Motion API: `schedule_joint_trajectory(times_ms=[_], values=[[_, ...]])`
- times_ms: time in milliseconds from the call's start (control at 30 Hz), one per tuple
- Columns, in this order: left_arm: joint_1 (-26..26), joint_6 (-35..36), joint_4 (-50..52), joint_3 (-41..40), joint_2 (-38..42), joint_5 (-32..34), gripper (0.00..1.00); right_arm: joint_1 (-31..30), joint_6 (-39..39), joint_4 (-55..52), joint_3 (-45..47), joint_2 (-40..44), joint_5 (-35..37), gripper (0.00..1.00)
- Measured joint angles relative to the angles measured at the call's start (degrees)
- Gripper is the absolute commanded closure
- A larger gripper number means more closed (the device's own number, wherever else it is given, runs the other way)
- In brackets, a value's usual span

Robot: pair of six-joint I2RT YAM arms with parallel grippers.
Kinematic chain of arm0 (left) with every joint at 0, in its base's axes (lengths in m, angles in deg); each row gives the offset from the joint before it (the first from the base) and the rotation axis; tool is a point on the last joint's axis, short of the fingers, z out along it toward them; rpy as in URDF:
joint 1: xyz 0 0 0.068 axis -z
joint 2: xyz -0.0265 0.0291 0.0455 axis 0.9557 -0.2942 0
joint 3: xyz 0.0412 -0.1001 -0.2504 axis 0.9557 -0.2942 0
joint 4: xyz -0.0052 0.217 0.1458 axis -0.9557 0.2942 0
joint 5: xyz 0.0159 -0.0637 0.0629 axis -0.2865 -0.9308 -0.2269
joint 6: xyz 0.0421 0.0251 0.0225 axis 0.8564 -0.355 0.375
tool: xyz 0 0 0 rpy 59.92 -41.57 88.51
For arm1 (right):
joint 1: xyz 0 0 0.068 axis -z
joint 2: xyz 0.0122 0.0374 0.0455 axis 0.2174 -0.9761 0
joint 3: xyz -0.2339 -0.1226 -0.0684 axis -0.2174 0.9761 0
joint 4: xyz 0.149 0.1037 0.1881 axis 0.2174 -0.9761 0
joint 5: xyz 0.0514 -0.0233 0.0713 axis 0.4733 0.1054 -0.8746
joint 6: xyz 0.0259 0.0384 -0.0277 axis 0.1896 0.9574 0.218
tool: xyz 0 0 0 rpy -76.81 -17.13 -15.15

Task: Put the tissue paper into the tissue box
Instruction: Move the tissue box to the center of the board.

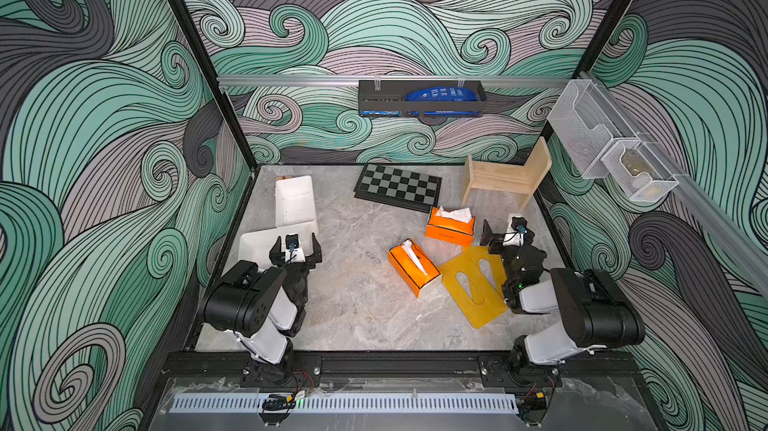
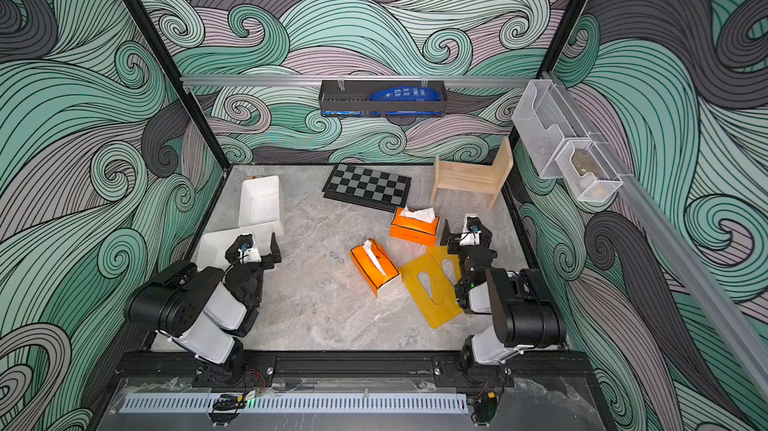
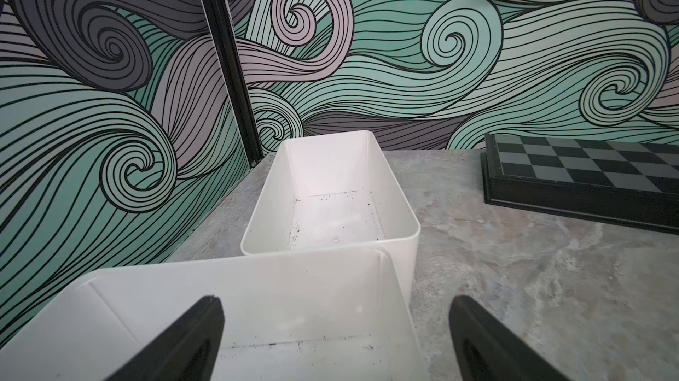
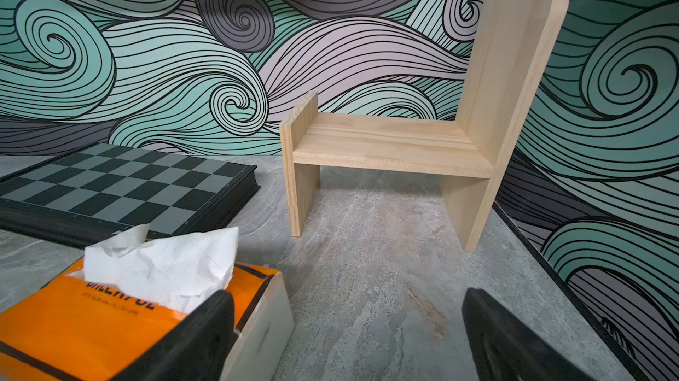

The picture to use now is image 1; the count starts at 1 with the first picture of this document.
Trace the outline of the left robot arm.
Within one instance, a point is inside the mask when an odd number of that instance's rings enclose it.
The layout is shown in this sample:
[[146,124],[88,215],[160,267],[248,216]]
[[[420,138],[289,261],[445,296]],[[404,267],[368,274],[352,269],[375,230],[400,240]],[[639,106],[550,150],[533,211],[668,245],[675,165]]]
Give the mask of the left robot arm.
[[322,262],[322,247],[314,232],[304,240],[298,233],[276,239],[270,266],[240,260],[204,293],[199,319],[231,336],[257,367],[286,374],[293,344],[301,330],[309,301],[309,274]]

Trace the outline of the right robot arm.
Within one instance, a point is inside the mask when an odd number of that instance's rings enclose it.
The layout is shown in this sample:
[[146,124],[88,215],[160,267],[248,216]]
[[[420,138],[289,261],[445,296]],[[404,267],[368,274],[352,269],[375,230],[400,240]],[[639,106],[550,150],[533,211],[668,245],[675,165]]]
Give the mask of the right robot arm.
[[544,330],[515,340],[512,370],[554,367],[582,353],[643,342],[642,317],[609,272],[547,269],[547,253],[534,245],[534,238],[521,215],[512,214],[503,233],[482,223],[480,244],[501,258],[501,294],[508,308],[515,314],[559,314]]

